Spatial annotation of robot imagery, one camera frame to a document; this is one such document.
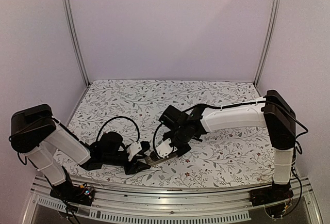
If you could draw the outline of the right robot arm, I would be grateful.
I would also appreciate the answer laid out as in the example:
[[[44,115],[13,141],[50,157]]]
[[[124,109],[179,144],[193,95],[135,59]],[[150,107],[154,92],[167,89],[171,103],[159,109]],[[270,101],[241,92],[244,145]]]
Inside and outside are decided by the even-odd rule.
[[[190,151],[190,140],[199,140],[202,135],[221,129],[267,128],[274,149],[274,175],[273,185],[266,194],[270,201],[278,201],[286,194],[296,142],[296,118],[277,91],[269,90],[264,97],[233,105],[197,104],[184,111],[170,105],[159,122],[169,131],[163,135],[159,145],[153,146],[157,158],[165,158],[172,153],[182,156]]]

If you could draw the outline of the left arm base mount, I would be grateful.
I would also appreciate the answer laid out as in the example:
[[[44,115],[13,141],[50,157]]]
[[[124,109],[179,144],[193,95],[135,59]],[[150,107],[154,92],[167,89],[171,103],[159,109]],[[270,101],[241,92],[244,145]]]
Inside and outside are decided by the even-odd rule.
[[[83,184],[75,186],[70,182],[64,182],[57,186],[52,186],[50,196],[71,203],[91,206],[95,196],[95,188]]]

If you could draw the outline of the beige remote control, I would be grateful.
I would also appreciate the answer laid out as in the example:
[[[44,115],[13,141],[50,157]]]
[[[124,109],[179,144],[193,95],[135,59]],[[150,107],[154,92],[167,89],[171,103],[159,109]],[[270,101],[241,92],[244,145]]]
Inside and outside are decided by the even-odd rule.
[[[145,163],[150,166],[155,166],[155,165],[158,165],[160,163],[163,163],[165,161],[168,161],[168,160],[170,160],[172,158],[176,158],[176,157],[177,157],[177,154],[175,152],[169,154],[168,156],[166,156],[164,158],[159,158],[159,157],[157,157],[157,155],[154,152],[152,152],[152,153],[150,153],[149,156],[147,156],[145,158]]]

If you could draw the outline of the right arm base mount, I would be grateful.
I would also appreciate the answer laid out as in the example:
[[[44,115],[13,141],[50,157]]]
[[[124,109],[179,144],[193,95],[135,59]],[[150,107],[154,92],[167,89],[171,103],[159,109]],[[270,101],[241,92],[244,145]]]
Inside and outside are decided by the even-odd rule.
[[[249,192],[252,206],[263,206],[272,219],[283,218],[292,204],[293,191],[290,186],[269,186]]]

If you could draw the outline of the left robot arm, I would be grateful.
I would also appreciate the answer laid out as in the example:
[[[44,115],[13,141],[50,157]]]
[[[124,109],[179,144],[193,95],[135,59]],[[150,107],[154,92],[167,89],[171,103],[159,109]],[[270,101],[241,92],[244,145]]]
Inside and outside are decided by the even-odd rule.
[[[16,152],[23,154],[44,174],[65,200],[73,200],[77,188],[65,168],[54,160],[47,145],[60,150],[86,171],[101,169],[103,165],[122,166],[126,175],[150,169],[150,165],[141,161],[150,148],[149,142],[137,140],[126,146],[119,133],[108,132],[98,133],[96,141],[89,145],[57,120],[47,104],[14,113],[9,141]]]

